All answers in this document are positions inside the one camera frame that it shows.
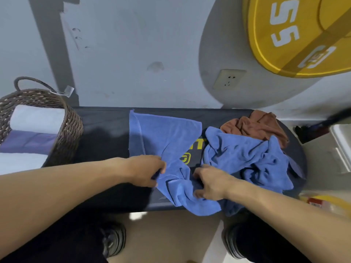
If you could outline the blue towel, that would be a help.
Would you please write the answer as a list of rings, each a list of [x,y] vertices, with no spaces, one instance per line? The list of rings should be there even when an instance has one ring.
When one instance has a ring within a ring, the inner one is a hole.
[[[306,172],[283,152],[274,136],[262,141],[214,127],[208,127],[205,136],[202,164],[280,194],[293,190],[298,180],[306,181]]]
[[[129,156],[160,156],[166,171],[154,175],[157,189],[175,207],[184,207],[196,216],[210,216],[221,211],[220,204],[193,195],[202,185],[181,160],[202,131],[202,123],[195,120],[129,112]]]

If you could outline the person's left hand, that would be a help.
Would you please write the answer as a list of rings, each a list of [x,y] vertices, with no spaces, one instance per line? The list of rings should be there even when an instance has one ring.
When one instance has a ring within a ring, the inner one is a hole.
[[[126,163],[125,182],[139,187],[147,187],[147,177],[163,174],[167,167],[166,162],[155,155],[133,156]]]

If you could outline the person's right hand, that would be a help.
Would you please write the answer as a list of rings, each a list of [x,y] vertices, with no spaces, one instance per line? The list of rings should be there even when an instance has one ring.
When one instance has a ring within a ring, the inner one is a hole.
[[[208,199],[213,201],[226,199],[231,186],[238,181],[228,173],[207,164],[196,168],[193,176],[202,182],[203,189],[208,191]]]

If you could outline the person's right leg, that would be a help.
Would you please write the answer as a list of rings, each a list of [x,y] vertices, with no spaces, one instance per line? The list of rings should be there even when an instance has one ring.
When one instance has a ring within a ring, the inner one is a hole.
[[[254,214],[239,225],[235,242],[239,253],[253,263],[312,263]]]

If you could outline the white plastic box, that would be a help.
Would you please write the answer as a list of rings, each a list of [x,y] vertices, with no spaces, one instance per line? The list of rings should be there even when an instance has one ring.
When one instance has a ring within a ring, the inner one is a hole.
[[[339,174],[351,174],[351,124],[335,124],[330,133],[336,145],[331,154],[338,164]]]

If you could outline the yellow weight plate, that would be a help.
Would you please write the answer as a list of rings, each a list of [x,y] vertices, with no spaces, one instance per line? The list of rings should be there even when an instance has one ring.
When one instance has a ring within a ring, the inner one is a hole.
[[[303,79],[351,71],[351,0],[243,0],[242,12],[266,70]]]

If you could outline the person's black shoe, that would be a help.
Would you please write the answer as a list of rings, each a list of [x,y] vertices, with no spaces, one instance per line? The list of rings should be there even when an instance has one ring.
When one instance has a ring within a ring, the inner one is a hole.
[[[246,259],[238,249],[237,246],[237,234],[238,230],[242,226],[243,222],[235,222],[226,227],[222,232],[222,241],[226,247],[227,252],[235,259],[241,260]]]
[[[126,228],[120,222],[107,221],[100,225],[103,235],[103,256],[107,259],[118,255],[126,244]]]

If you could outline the black bar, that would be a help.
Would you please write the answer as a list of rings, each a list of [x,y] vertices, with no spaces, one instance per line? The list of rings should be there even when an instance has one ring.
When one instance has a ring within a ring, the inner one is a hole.
[[[347,122],[351,120],[351,107],[341,110],[336,114],[329,116],[326,120],[321,121],[317,124],[296,126],[293,131],[297,135],[299,141],[305,144],[312,141],[318,137],[321,137],[329,133],[329,128],[334,124],[341,124],[342,122]]]

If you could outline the brown towel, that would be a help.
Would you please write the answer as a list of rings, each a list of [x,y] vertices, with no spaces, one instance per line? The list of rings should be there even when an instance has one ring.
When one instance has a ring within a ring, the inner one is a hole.
[[[281,149],[289,144],[289,138],[278,123],[276,115],[261,110],[254,110],[249,117],[242,116],[224,123],[220,130],[226,134],[242,135],[261,141],[268,141],[274,136],[278,139]]]

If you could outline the person's right forearm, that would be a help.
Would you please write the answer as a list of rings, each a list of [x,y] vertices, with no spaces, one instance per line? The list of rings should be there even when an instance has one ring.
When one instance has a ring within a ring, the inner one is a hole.
[[[272,226],[312,263],[351,263],[351,220],[236,179],[227,199]]]

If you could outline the person's right black shoe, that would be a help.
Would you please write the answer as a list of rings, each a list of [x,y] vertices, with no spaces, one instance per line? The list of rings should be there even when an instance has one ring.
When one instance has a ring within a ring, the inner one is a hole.
[[[246,259],[238,249],[237,246],[237,234],[238,230],[242,226],[243,222],[235,222],[226,227],[222,232],[222,241],[226,247],[227,252],[235,259],[241,260]]]

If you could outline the clear basket tag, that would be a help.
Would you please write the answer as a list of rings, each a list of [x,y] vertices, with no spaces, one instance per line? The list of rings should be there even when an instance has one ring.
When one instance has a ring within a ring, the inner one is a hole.
[[[70,98],[74,91],[75,91],[75,88],[73,88],[73,87],[71,87],[69,85],[66,86],[66,88],[62,92],[56,91],[54,89],[50,90],[50,92],[52,94],[55,94],[55,95],[58,95],[58,96],[64,96],[64,97],[67,97],[67,98]]]

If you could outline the crumpled blue towel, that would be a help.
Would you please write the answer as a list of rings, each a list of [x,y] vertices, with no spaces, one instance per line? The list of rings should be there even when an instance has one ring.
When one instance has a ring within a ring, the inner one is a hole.
[[[306,172],[283,152],[274,136],[262,141],[214,127],[208,127],[205,136],[202,164],[280,194],[293,190],[298,180],[306,181]]]

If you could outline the person's left forearm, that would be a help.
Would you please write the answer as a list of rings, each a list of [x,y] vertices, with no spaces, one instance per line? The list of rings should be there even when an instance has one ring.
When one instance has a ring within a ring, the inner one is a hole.
[[[80,203],[127,181],[126,163],[113,158],[0,175],[0,259]]]

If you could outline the brown wicker basket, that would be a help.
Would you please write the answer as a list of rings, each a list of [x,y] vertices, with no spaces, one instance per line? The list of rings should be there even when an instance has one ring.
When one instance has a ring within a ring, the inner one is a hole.
[[[20,76],[14,80],[14,87],[15,92],[0,98],[0,145],[12,131],[10,118],[17,105],[64,109],[64,121],[42,167],[70,163],[84,131],[81,117],[63,96],[52,94],[50,90],[53,88],[41,80]]]

